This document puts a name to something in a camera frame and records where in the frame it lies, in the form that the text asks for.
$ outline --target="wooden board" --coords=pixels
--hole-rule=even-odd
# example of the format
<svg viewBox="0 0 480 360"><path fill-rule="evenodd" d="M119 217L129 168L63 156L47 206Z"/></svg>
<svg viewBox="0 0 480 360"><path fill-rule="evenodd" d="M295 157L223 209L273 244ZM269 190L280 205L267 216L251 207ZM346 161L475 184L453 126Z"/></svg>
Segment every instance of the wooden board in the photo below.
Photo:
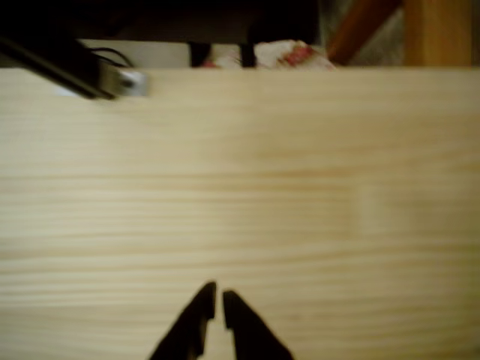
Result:
<svg viewBox="0 0 480 360"><path fill-rule="evenodd" d="M472 3L472 0L404 0L405 65L472 65Z"/></svg>
<svg viewBox="0 0 480 360"><path fill-rule="evenodd" d="M0 71L2 359L144 359L208 279L297 359L478 358L480 72L151 76Z"/></svg>

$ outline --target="wooden chair leg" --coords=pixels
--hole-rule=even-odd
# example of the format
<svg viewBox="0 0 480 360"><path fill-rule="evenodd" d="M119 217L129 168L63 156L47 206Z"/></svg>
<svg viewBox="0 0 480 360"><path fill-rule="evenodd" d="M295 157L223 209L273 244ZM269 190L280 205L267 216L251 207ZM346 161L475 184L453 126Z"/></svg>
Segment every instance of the wooden chair leg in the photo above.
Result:
<svg viewBox="0 0 480 360"><path fill-rule="evenodd" d="M405 65L472 65L472 0L404 0L404 7Z"/></svg>
<svg viewBox="0 0 480 360"><path fill-rule="evenodd" d="M401 4L401 0L356 0L327 45L328 58L346 65Z"/></svg>

